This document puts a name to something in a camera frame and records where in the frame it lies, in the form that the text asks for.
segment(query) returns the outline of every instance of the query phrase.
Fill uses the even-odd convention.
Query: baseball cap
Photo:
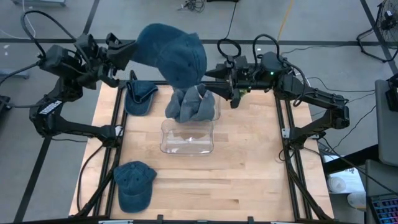
[[[187,34],[164,24],[150,24],[137,38],[132,60],[156,67],[175,88],[197,85],[207,69],[207,58],[198,34]]]
[[[126,83],[127,92],[124,109],[134,116],[148,114],[154,99],[157,86],[149,81],[134,80]]]
[[[114,180],[119,186],[120,209],[133,213],[145,210],[152,197],[152,182],[157,173],[147,164],[134,161],[113,170]]]

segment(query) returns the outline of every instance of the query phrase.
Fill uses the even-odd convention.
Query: wooden tabletop
[[[102,84],[93,125],[111,123],[116,92]],[[171,87],[159,86],[149,115],[128,116],[124,132],[120,164],[142,161],[157,171],[149,208],[140,213],[122,212],[116,188],[111,218],[154,220],[161,214],[165,220],[245,221],[253,216],[255,221],[293,221],[285,164],[278,159],[282,142],[272,92],[252,91],[234,110],[221,100],[221,117],[213,122],[214,150],[207,156],[173,156],[160,151],[161,124],[166,119],[164,110],[171,94]],[[293,108],[293,114],[298,127],[312,121],[306,103]],[[97,139],[90,139],[83,161],[100,144]],[[305,146],[318,151],[313,140]],[[307,189],[332,217],[321,160],[306,150],[301,154]],[[81,206],[98,186],[103,156],[104,150],[84,171]],[[103,194],[100,214],[104,214],[107,196],[108,189]],[[70,214],[76,212],[75,193]],[[302,203],[300,213],[304,217]]]

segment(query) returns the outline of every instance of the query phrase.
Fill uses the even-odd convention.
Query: folded cloth
[[[187,90],[174,89],[165,114],[167,118],[173,118],[178,123],[211,121],[215,115],[215,99],[203,84]]]
[[[152,106],[157,86],[148,81],[134,80],[126,83],[124,109],[134,116],[145,116]]]
[[[150,204],[152,183],[157,173],[147,164],[134,161],[113,170],[118,189],[119,206],[124,212],[140,212]]]
[[[206,73],[206,52],[196,33],[151,24],[141,31],[136,43],[138,48],[131,60],[158,68],[175,88],[197,85]]]

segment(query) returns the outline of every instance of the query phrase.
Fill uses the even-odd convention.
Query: table leg
[[[379,145],[375,144],[358,152],[351,153],[344,158],[356,166],[364,165],[367,159],[378,161]],[[340,158],[323,164],[323,171],[325,174],[332,174],[349,168],[351,168],[351,166]]]

